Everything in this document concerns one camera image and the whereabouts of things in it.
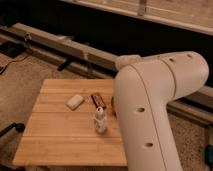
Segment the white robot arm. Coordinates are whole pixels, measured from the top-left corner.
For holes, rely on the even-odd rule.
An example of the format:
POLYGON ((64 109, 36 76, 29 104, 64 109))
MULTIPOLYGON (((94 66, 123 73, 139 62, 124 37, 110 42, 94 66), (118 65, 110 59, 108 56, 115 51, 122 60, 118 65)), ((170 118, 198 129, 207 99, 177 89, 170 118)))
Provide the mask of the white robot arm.
POLYGON ((199 90, 209 67, 193 51, 116 59, 114 108, 129 171, 183 171, 167 104, 199 90))

